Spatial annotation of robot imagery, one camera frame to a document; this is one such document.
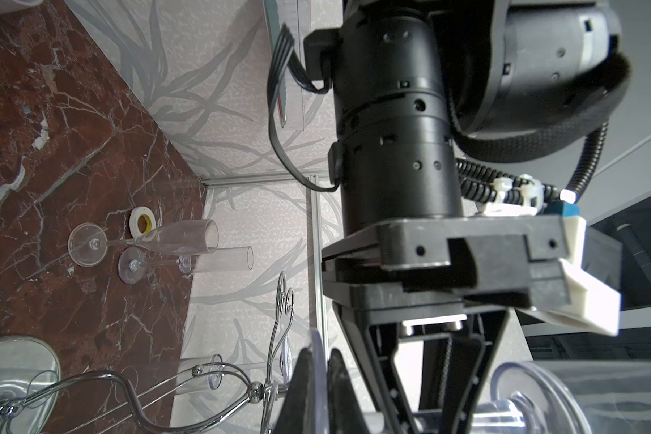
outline black cable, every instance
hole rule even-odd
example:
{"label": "black cable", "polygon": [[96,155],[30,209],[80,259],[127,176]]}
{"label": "black cable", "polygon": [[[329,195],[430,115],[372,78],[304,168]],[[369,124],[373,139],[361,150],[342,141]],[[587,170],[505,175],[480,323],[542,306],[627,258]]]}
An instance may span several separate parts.
{"label": "black cable", "polygon": [[[460,193],[461,195],[473,202],[480,202],[481,204],[486,204],[487,202],[494,202],[494,199],[497,196],[497,192],[485,183],[479,182],[478,180],[459,177],[460,181]],[[523,197],[521,192],[515,188],[506,192],[506,197],[504,197],[505,204],[512,205],[522,205]]]}
{"label": "black cable", "polygon": [[273,147],[275,155],[277,155],[282,165],[285,166],[285,169],[302,186],[317,192],[334,192],[340,185],[339,180],[335,180],[335,185],[332,187],[321,187],[312,183],[294,166],[292,161],[289,160],[289,157],[280,143],[277,128],[275,127],[274,114],[275,105],[277,105],[280,93],[280,83],[285,76],[285,70],[287,67],[289,67],[289,71],[293,75],[295,81],[303,89],[320,94],[324,94],[330,90],[329,80],[323,81],[323,87],[321,89],[317,89],[313,83],[308,80],[306,71],[304,71],[301,62],[299,62],[299,59],[294,54],[294,38],[289,32],[287,26],[283,24],[273,50],[273,59],[268,74],[268,135],[270,137],[270,144]]}
{"label": "black cable", "polygon": [[[481,183],[491,183],[496,178],[511,178],[514,182],[514,188],[518,188],[530,182],[529,179],[519,178],[505,171],[492,169],[491,167],[481,165],[479,162],[464,160],[462,158],[456,158],[456,168],[460,176],[478,180]],[[562,190],[556,186],[543,184],[544,201],[548,204],[558,201],[561,192]]]}
{"label": "black cable", "polygon": [[596,173],[600,156],[603,154],[606,135],[608,135],[607,122],[586,136],[584,147],[581,150],[581,157],[579,157],[579,163],[576,165],[576,170],[571,175],[569,183],[566,184],[567,190],[576,193],[576,201],[581,199],[581,196],[586,191],[586,187],[588,187],[593,178],[593,174]]}

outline champagne flute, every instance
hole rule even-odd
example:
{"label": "champagne flute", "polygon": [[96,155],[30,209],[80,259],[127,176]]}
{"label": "champagne flute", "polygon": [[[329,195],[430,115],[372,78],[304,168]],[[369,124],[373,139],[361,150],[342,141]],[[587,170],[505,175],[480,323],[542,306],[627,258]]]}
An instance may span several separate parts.
{"label": "champagne flute", "polygon": [[94,223],[77,226],[68,239],[68,252],[75,264],[93,267],[106,255],[109,246],[138,246],[165,255],[201,255],[217,248],[219,231],[212,220],[182,220],[165,224],[137,238],[107,239]]}
{"label": "champagne flute", "polygon": [[118,275],[129,285],[139,282],[152,267],[176,266],[184,274],[209,272],[241,272],[253,269],[253,248],[216,248],[204,255],[180,256],[178,259],[149,260],[144,251],[129,247],[118,261]]}

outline patterned wallpaper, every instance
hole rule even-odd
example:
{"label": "patterned wallpaper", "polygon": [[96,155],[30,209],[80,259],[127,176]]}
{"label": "patterned wallpaper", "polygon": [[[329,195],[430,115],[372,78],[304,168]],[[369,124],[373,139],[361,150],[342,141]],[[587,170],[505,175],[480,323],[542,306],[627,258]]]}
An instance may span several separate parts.
{"label": "patterned wallpaper", "polygon": [[[283,170],[267,134],[261,0],[67,3],[196,174]],[[312,29],[341,22],[339,1],[311,9]],[[305,129],[280,139],[297,167],[325,167],[336,139],[332,95],[304,99]]]}
{"label": "patterned wallpaper", "polygon": [[[208,190],[204,215],[217,222],[220,247],[251,245],[255,262],[250,272],[199,273],[193,277],[183,359],[220,353],[227,362],[257,363],[249,376],[264,381],[277,278],[282,270],[288,287],[294,288],[294,323],[288,334],[294,356],[308,345],[311,259],[307,209],[306,191],[296,183]],[[279,363],[273,366],[274,377],[281,378]],[[207,418],[245,390],[237,380],[225,380],[217,391],[176,396],[172,424]],[[256,431],[261,410],[261,405],[249,405],[241,417],[220,429],[232,434]]]}

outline roll of tape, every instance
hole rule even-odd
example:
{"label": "roll of tape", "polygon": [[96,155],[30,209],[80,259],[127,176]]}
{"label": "roll of tape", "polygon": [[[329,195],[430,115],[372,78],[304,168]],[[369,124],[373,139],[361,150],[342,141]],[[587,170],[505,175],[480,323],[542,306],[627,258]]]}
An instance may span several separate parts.
{"label": "roll of tape", "polygon": [[137,238],[143,233],[157,228],[157,220],[152,210],[146,206],[139,206],[130,213],[130,235]]}

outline coiled cable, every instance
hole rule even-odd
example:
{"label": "coiled cable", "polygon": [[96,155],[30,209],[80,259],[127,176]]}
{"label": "coiled cable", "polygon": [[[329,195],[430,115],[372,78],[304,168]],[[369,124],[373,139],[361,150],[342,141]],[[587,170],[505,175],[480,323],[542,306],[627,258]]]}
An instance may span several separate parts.
{"label": "coiled cable", "polygon": [[[480,202],[481,204],[486,204],[487,202],[494,202],[494,199],[497,196],[497,192],[492,188],[492,186],[479,182],[478,180],[464,178],[459,176],[460,181],[460,193],[469,201]],[[521,205],[523,204],[523,197],[521,192],[512,188],[506,192],[506,197],[504,197],[505,204],[512,205]]]}
{"label": "coiled cable", "polygon": [[[505,171],[493,169],[491,167],[481,165],[478,162],[464,160],[462,158],[456,158],[456,168],[458,169],[458,174],[461,177],[461,183],[464,178],[469,178],[471,180],[479,181],[482,184],[489,184],[496,178],[511,178],[514,182],[514,188],[519,188],[528,184],[530,181],[526,178],[519,178],[516,175],[508,174]],[[550,184],[543,184],[543,193],[545,197],[545,202],[550,203],[559,200],[559,194],[561,189]]]}

